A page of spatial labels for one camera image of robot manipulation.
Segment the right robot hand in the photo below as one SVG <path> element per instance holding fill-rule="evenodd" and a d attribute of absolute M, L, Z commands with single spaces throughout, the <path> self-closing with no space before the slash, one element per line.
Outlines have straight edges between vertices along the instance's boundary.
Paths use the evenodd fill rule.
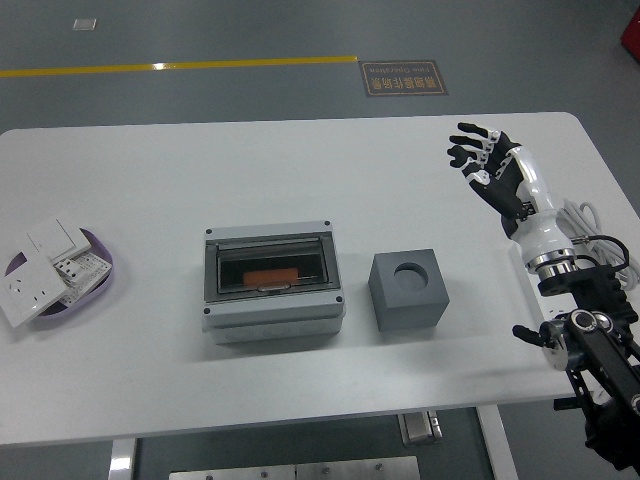
<path fill-rule="evenodd" d="M 534 272 L 555 262 L 575 262 L 569 237 L 557 223 L 558 209 L 532 153 L 501 130 L 460 122 L 449 137 L 450 166 L 501 216 L 505 235 Z"/>

